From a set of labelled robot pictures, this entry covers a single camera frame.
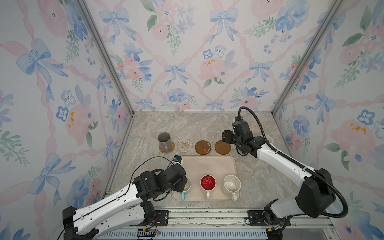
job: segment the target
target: floral wallpaper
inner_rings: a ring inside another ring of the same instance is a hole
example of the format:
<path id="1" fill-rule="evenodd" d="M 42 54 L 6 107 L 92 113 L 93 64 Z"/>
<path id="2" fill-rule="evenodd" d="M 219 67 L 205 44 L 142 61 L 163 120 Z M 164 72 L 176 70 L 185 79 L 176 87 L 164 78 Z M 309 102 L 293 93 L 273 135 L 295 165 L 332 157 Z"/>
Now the floral wallpaper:
<path id="1" fill-rule="evenodd" d="M 332 0 L 86 3 L 135 111 L 270 111 Z"/>
<path id="2" fill-rule="evenodd" d="M 346 0 L 275 115 L 292 156 L 346 198 L 349 214 L 331 219 L 343 240 L 384 239 L 383 56 L 384 1 Z"/>
<path id="3" fill-rule="evenodd" d="M 103 196 L 129 114 L 71 0 L 1 5 L 0 240 L 56 239 Z"/>

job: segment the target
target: gray marble surface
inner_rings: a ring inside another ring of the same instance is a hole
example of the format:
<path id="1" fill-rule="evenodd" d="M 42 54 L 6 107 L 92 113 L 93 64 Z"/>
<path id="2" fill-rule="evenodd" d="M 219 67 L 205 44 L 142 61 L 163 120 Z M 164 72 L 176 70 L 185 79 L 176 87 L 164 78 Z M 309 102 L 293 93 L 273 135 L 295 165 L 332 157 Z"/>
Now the gray marble surface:
<path id="1" fill-rule="evenodd" d="M 129 183 L 134 169 L 150 157 L 164 156 L 172 160 L 174 155 L 197 156 L 195 147 L 189 152 L 175 150 L 169 154 L 159 151 L 157 135 L 169 132 L 172 141 L 187 138 L 196 144 L 199 140 L 206 140 L 212 144 L 208 155 L 219 155 L 214 144 L 222 138 L 225 129 L 232 129 L 232 120 L 237 113 L 176 113 L 155 112 L 135 113 L 133 126 L 128 137 L 125 152 L 113 180 L 112 192 L 118 191 Z M 254 136 L 260 135 L 259 127 L 251 114 L 242 112 L 242 116 L 249 123 Z M 289 153 L 276 123 L 270 113 L 257 114 L 266 134 L 273 138 L 273 144 L 285 153 Z M 241 198 L 233 201 L 176 201 L 171 194 L 164 200 L 154 202 L 154 206 L 162 207 L 264 207 L 276 198 L 286 198 L 298 193 L 298 187 L 285 175 L 268 163 L 251 155 L 240 156 L 232 145 L 228 154 L 235 159 L 237 176 L 242 182 Z M 169 162 L 162 158 L 154 158 L 139 168 L 134 178 L 143 171 L 165 169 Z"/>

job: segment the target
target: white mug handle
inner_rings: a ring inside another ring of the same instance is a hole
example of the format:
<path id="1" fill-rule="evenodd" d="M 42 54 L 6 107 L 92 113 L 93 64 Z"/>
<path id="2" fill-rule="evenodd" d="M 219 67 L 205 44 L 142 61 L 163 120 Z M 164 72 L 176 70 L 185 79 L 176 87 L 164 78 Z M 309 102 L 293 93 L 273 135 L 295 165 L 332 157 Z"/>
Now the white mug handle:
<path id="1" fill-rule="evenodd" d="M 232 193 L 232 200 L 233 200 L 234 202 L 237 201 L 237 196 L 236 196 L 236 193 L 235 193 L 235 192 Z"/>

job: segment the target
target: tray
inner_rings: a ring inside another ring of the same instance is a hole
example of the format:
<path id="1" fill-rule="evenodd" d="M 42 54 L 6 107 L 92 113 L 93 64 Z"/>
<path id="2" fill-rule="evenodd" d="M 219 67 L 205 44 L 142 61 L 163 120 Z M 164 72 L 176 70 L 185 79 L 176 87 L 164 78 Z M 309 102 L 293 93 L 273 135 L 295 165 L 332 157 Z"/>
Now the tray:
<path id="1" fill-rule="evenodd" d="M 228 175 L 237 176 L 235 160 L 231 156 L 181 156 L 181 165 L 185 169 L 186 175 L 191 179 L 192 186 L 190 192 L 185 195 L 185 201 L 223 201 L 230 200 L 232 197 L 226 195 L 222 190 L 224 178 Z M 216 179 L 215 190 L 210 195 L 210 200 L 205 198 L 200 190 L 200 180 L 205 175 L 212 175 Z M 237 199 L 241 197 L 240 191 L 237 192 Z M 172 198 L 181 201 L 181 193 L 172 191 Z"/>

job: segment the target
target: coaster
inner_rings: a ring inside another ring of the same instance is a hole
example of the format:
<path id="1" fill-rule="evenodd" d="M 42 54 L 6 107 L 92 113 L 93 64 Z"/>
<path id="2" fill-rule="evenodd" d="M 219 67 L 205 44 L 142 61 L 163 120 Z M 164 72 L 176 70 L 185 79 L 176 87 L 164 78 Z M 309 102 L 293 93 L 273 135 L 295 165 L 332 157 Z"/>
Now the coaster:
<path id="1" fill-rule="evenodd" d="M 160 152 L 162 152 L 162 153 L 164 153 L 164 154 L 167 154 L 167 153 L 172 152 L 173 149 L 175 149 L 175 143 L 174 143 L 174 142 L 172 142 L 172 148 L 171 148 L 171 150 L 170 150 L 169 152 L 164 152 L 163 149 L 161 149 L 161 147 L 160 147 L 160 145 L 159 145 L 159 150 L 160 150 Z"/>
<path id="2" fill-rule="evenodd" d="M 211 151 L 212 146 L 209 142 L 201 140 L 196 143 L 195 149 L 198 154 L 207 155 Z"/>
<path id="3" fill-rule="evenodd" d="M 221 155 L 226 155 L 231 151 L 231 145 L 223 142 L 222 140 L 219 140 L 215 144 L 215 150 Z"/>
<path id="4" fill-rule="evenodd" d="M 183 139 L 177 143 L 177 149 L 180 152 L 189 152 L 192 149 L 192 146 L 193 144 L 189 139 Z"/>

